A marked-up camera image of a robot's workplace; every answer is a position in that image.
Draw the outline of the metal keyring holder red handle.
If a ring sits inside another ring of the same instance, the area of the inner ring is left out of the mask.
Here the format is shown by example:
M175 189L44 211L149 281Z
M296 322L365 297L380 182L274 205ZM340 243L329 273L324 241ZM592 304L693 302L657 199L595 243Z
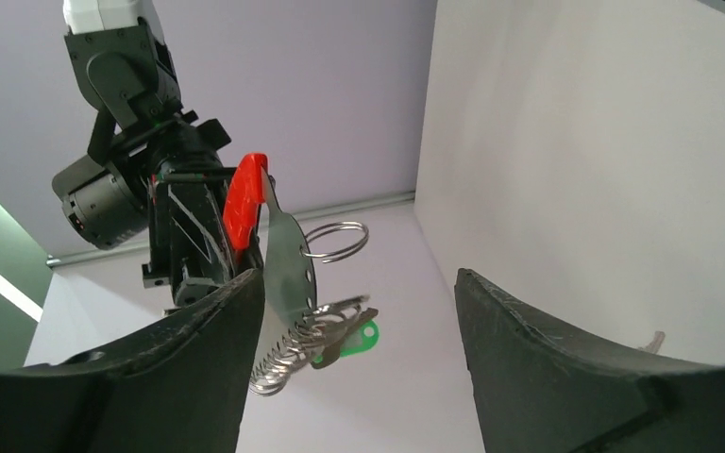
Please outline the metal keyring holder red handle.
M262 265L265 311L249 390L259 396L273 396L293 375L311 367L327 346L343 338L355 319L369 308L366 294L319 304L314 264L352 257L367 245L370 232L367 225L355 221L303 231L279 204L267 156L251 153L236 168L223 213L230 242L237 249L249 248L261 208L268 211Z

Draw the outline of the yellow tag key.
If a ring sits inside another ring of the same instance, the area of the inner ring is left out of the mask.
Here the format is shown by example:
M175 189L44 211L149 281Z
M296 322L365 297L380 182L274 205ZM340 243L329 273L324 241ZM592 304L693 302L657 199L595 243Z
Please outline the yellow tag key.
M652 335L652 339L645 345L637 347L637 350L657 355L666 339L666 334L663 331L657 330Z

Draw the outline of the green tag key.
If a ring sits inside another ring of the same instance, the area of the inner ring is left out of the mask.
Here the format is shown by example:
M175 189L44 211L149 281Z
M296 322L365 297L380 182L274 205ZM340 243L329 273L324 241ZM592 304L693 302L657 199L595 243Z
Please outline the green tag key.
M327 368L340 358L364 353L376 346L379 342L379 326L375 322L378 315L378 309L365 309L343 338L327 346L322 354L311 362L312 369Z

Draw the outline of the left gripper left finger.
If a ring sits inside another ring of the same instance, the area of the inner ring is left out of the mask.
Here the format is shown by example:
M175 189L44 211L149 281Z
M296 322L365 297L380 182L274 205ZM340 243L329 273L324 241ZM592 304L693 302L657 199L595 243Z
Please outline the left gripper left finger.
M262 274L57 365L0 373L0 452L232 452L261 332Z

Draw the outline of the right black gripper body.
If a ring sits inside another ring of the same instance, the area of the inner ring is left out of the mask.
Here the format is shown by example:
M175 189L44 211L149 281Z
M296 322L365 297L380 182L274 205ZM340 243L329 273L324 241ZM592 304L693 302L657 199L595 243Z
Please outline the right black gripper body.
M216 119L198 126L180 121L152 137L144 151L150 259L143 284L169 286L177 307L257 265L257 243L237 249L223 222L236 170L223 165L218 151L230 141Z

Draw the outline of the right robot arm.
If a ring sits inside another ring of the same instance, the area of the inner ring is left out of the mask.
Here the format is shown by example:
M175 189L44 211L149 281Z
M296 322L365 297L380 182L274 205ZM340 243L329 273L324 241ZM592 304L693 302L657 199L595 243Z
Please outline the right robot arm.
M230 137L186 110L159 15L149 1L67 1L65 44L96 118L86 154L56 174L54 194L75 232L112 250L142 232L148 288L169 286L186 307L262 266L254 233L224 218L240 176L219 151Z

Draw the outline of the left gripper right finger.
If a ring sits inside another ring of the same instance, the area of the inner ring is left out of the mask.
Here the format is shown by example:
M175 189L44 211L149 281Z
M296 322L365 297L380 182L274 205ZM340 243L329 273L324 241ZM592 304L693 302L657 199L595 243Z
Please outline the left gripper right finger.
M470 269L454 286L488 452L725 452L725 365L617 344Z

